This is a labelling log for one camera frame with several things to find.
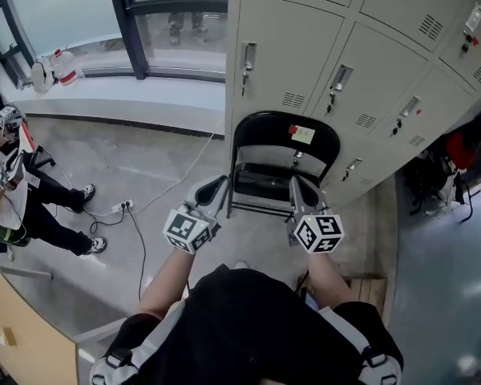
outlet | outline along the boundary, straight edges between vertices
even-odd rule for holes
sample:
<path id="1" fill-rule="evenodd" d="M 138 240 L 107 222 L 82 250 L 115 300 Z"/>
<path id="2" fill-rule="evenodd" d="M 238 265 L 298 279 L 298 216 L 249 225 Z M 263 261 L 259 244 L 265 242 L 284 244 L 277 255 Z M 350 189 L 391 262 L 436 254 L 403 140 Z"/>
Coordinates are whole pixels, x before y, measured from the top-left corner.
<path id="1" fill-rule="evenodd" d="M 112 212 L 113 213 L 121 213 L 122 212 L 122 208 L 121 208 L 121 204 L 126 204 L 128 203 L 129 206 L 128 206 L 128 209 L 133 209 L 134 208 L 134 201 L 132 200 L 126 200 L 126 201 L 123 201 L 123 202 L 120 202 L 119 204 L 117 205 L 112 205 Z"/>

black t-shirt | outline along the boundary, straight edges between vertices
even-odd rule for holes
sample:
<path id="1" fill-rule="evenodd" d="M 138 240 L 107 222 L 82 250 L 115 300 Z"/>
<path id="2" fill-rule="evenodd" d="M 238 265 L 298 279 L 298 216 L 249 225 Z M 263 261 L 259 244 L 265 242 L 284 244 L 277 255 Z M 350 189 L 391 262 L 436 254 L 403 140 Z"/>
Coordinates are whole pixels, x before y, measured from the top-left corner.
<path id="1" fill-rule="evenodd" d="M 372 305 L 349 302 L 334 311 L 402 367 Z M 140 346 L 159 322 L 148 314 L 130 317 L 107 355 Z M 196 284 L 180 320 L 131 382 L 257 385 L 267 378 L 345 385 L 357 383 L 362 362 L 353 345 L 288 286 L 251 269 L 220 267 Z"/>

black pants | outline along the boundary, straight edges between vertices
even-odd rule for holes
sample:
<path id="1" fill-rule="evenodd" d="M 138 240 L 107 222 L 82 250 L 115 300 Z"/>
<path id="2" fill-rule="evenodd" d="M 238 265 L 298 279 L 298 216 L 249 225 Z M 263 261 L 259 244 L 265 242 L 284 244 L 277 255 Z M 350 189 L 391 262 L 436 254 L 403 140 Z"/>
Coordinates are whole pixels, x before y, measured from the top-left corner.
<path id="1" fill-rule="evenodd" d="M 28 172 L 41 181 L 39 188 L 29 185 L 26 199 L 23 225 L 26 235 L 39 238 L 48 244 L 68 249 L 75 255 L 82 255 L 91 248 L 91 239 L 84 233 L 76 233 L 60 225 L 43 204 L 56 204 L 69 209 L 80 210 L 83 207 L 83 192 L 63 187 L 56 180 L 36 169 Z"/>

glass pane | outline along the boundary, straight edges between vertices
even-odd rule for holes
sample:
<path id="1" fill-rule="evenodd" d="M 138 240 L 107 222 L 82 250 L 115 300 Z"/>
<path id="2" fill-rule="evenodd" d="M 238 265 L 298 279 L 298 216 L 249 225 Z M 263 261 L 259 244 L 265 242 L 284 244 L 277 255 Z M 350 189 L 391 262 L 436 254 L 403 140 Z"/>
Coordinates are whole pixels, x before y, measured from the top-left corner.
<path id="1" fill-rule="evenodd" d="M 69 49 L 82 70 L 104 67 L 131 67 L 122 38 L 84 44 Z"/>
<path id="2" fill-rule="evenodd" d="M 3 11 L 0 9 L 0 52 L 4 54 L 14 46 L 16 46 L 16 41 L 7 25 L 6 16 L 3 15 Z"/>
<path id="3" fill-rule="evenodd" d="M 121 37 L 111 0 L 12 0 L 36 55 Z"/>
<path id="4" fill-rule="evenodd" d="M 26 81 L 29 81 L 32 77 L 32 70 L 30 69 L 22 53 L 17 53 L 13 55 L 10 65 L 13 67 L 15 73 L 24 83 Z"/>
<path id="5" fill-rule="evenodd" d="M 226 69 L 226 13 L 160 13 L 137 18 L 151 67 Z"/>

chair backrest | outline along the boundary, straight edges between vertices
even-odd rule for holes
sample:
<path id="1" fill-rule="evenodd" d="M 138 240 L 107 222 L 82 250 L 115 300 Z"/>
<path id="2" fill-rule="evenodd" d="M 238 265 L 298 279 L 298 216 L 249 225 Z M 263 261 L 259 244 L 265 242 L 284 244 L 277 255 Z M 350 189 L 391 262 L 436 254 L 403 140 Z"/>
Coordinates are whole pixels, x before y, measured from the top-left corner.
<path id="1" fill-rule="evenodd" d="M 296 127 L 315 131 L 310 144 L 293 140 Z M 281 111 L 259 111 L 239 123 L 233 135 L 232 159 L 236 160 L 238 148 L 248 145 L 276 145 L 309 154 L 325 164 L 319 180 L 325 177 L 340 152 L 338 135 L 328 124 Z"/>

